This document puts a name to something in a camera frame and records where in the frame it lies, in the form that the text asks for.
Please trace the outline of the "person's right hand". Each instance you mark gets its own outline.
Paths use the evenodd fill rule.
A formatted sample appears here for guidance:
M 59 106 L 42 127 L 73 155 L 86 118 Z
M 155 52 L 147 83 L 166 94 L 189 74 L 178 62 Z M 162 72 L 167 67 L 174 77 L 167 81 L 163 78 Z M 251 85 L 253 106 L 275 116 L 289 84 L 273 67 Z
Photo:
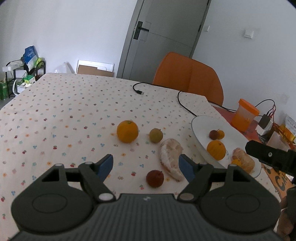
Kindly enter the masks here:
M 285 241 L 290 241 L 290 233 L 293 230 L 293 224 L 287 214 L 287 197 L 280 202 L 281 214 L 278 220 L 276 233 Z

